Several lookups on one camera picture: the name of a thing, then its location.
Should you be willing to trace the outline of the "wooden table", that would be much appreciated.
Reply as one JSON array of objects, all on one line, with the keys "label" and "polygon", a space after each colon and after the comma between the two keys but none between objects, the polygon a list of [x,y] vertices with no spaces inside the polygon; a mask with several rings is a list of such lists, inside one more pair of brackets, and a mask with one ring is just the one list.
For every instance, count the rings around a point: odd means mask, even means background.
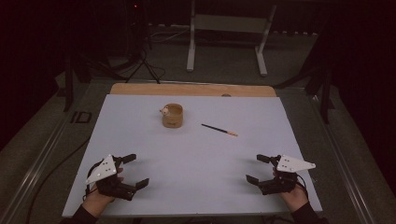
[{"label": "wooden table", "polygon": [[276,97],[275,90],[269,86],[220,84],[117,83],[112,86],[110,93],[128,95]]}]

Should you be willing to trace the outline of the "wooden pen holder cup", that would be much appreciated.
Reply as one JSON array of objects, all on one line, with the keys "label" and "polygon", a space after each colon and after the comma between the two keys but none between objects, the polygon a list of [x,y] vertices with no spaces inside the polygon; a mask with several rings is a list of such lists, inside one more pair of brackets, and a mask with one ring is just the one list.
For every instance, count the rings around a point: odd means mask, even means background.
[{"label": "wooden pen holder cup", "polygon": [[183,107],[179,104],[167,104],[160,112],[163,114],[163,126],[179,128],[183,123]]}]

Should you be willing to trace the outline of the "metal floor rail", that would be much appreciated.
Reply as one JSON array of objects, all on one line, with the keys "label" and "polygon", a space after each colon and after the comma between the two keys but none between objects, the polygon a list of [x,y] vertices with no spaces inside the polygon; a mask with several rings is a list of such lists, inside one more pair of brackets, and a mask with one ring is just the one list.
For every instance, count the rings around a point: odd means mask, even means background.
[{"label": "metal floor rail", "polygon": [[347,160],[342,154],[342,150],[335,139],[331,126],[326,124],[320,115],[319,98],[316,95],[308,96],[308,101],[315,112],[319,124],[321,125],[325,139],[330,144],[330,152],[333,155],[337,171],[343,180],[348,197],[352,202],[355,211],[357,212],[357,216],[361,224],[377,224],[366,200],[361,193],[361,189],[358,186],[357,181],[349,169]]},{"label": "metal floor rail", "polygon": [[61,119],[50,133],[45,145],[39,151],[39,154],[35,158],[35,161],[26,172],[21,183],[19,184],[17,191],[5,209],[2,216],[0,216],[0,224],[10,224],[17,213],[21,210],[21,206],[30,197],[32,190],[35,187],[38,179],[40,178],[44,167],[46,166],[52,150],[56,147],[59,142],[60,136],[62,135],[66,119]]}]

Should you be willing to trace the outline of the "black metal stand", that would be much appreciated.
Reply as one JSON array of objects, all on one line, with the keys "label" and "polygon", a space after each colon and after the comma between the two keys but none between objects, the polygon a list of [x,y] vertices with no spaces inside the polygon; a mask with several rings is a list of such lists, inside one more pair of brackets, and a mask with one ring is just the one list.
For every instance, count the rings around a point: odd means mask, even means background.
[{"label": "black metal stand", "polygon": [[327,70],[325,75],[323,76],[322,95],[321,95],[321,104],[320,104],[320,115],[325,123],[329,122],[328,107],[329,107],[331,79],[332,79],[332,74],[329,70]]},{"label": "black metal stand", "polygon": [[65,105],[64,105],[64,112],[67,112],[74,100],[74,82],[73,82],[73,67],[71,56],[67,55],[64,61],[65,64],[65,87],[64,87],[64,95],[65,95]]}]

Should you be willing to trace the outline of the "person's right hand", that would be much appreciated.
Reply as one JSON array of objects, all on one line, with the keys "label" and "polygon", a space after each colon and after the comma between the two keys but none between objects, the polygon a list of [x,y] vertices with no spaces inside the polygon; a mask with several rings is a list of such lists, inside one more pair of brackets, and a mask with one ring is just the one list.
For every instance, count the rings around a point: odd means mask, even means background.
[{"label": "person's right hand", "polygon": [[280,192],[279,196],[292,213],[309,202],[304,187],[299,184],[296,184],[290,192]]}]

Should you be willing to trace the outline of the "person's left hand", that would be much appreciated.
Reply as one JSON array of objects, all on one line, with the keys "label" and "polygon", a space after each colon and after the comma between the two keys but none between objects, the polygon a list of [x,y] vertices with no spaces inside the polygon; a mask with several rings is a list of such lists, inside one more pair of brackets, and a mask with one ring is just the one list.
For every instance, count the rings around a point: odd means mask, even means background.
[{"label": "person's left hand", "polygon": [[114,201],[114,197],[101,194],[97,186],[93,184],[89,194],[82,203],[82,207],[92,216],[99,218],[106,210],[107,206]]}]

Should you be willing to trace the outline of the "white table board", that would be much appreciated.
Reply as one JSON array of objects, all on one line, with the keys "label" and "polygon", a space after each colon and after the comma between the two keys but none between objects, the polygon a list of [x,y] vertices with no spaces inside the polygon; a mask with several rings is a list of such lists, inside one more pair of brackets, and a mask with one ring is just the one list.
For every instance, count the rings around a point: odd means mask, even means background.
[{"label": "white table board", "polygon": [[[163,126],[160,110],[183,107],[179,128]],[[237,133],[232,136],[202,126]],[[63,214],[72,216],[82,202],[89,169],[109,154],[135,154],[125,165],[130,185],[148,178],[131,201],[116,200],[107,217],[229,216],[282,213],[276,195],[262,195],[246,175],[273,176],[256,156],[300,158],[281,100],[277,97],[199,97],[109,94],[78,169]]]}]

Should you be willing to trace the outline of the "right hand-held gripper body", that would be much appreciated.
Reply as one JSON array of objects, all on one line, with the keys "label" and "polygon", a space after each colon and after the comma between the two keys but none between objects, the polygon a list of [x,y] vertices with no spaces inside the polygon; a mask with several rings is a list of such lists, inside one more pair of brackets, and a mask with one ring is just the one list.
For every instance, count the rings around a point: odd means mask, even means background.
[{"label": "right hand-held gripper body", "polygon": [[270,163],[274,166],[275,176],[270,180],[260,181],[257,187],[263,195],[290,192],[296,184],[304,187],[307,194],[304,179],[298,175],[298,172],[314,169],[316,165],[313,162],[303,161],[287,155],[278,155],[270,158]]}]

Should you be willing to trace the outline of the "black tripod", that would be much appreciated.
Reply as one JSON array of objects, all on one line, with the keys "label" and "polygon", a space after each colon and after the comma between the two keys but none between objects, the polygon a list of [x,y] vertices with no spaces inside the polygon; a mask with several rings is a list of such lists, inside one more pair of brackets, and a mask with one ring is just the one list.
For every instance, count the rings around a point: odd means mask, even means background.
[{"label": "black tripod", "polygon": [[148,11],[146,0],[131,0],[132,6],[132,22],[133,35],[135,37],[136,52],[134,57],[136,59],[136,66],[134,71],[126,79],[128,83],[134,75],[145,66],[151,78],[157,83],[161,83],[161,76],[155,72],[156,67],[149,64],[147,57],[147,49],[152,49],[151,36],[149,33]]}]

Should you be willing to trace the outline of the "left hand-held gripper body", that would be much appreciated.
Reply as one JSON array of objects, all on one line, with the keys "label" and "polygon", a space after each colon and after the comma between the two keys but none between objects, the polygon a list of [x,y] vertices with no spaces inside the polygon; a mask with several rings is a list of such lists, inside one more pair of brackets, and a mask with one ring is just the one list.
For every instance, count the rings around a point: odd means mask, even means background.
[{"label": "left hand-held gripper body", "polygon": [[103,195],[131,201],[136,193],[134,186],[123,184],[118,177],[122,157],[109,154],[97,162],[88,172],[85,181],[85,196],[90,192],[90,184],[95,184]]}]

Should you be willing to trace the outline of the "thin paintbrush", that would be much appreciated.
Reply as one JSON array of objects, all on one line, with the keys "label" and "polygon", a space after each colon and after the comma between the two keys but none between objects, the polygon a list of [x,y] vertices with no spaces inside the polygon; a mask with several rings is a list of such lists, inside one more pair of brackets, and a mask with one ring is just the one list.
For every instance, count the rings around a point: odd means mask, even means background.
[{"label": "thin paintbrush", "polygon": [[218,131],[218,132],[227,133],[227,134],[232,135],[232,136],[238,136],[237,133],[234,133],[234,132],[231,132],[231,131],[227,131],[227,130],[223,130],[223,129],[218,128],[218,127],[210,126],[210,125],[203,124],[203,123],[201,125],[206,127],[206,128]]}]

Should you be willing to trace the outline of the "white metal stand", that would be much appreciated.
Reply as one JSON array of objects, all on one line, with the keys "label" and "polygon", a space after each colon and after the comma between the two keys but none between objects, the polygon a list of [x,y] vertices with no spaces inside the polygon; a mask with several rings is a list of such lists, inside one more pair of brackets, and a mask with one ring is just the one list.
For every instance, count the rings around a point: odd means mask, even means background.
[{"label": "white metal stand", "polygon": [[191,16],[190,16],[190,45],[187,55],[186,70],[192,72],[195,62],[195,31],[222,31],[222,32],[238,32],[261,34],[261,43],[255,47],[255,55],[259,67],[260,75],[266,77],[268,75],[263,49],[267,42],[270,29],[276,14],[276,5],[270,6],[269,15],[265,18],[249,18],[249,17],[233,17],[197,14],[195,10],[196,0],[191,0]]}]

